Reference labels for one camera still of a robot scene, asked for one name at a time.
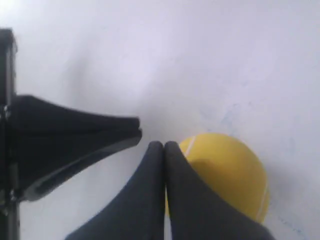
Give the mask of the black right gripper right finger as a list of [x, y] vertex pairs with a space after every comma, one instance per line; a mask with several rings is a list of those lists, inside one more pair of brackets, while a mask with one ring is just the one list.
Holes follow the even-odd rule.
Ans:
[[187, 162], [179, 145], [164, 145], [165, 182], [174, 240], [273, 240], [251, 220], [218, 196]]

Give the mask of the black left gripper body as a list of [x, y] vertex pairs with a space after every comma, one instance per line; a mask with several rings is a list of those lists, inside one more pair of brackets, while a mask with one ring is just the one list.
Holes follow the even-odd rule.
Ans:
[[11, 156], [10, 105], [15, 91], [15, 56], [13, 31], [0, 30], [0, 238], [19, 239], [18, 167]]

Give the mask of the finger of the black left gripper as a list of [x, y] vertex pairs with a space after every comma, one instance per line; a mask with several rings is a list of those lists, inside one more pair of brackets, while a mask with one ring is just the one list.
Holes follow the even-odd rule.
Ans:
[[84, 112], [56, 105], [32, 95], [19, 95], [9, 106], [11, 138], [102, 132], [112, 139], [140, 139], [140, 120], [132, 116]]
[[13, 141], [18, 165], [16, 196], [39, 200], [87, 167], [136, 146], [142, 130], [20, 135]]

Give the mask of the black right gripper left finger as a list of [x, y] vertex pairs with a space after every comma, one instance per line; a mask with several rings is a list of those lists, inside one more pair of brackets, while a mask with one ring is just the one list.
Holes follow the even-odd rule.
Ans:
[[95, 217], [70, 233], [68, 240], [164, 239], [164, 146], [149, 143], [127, 184]]

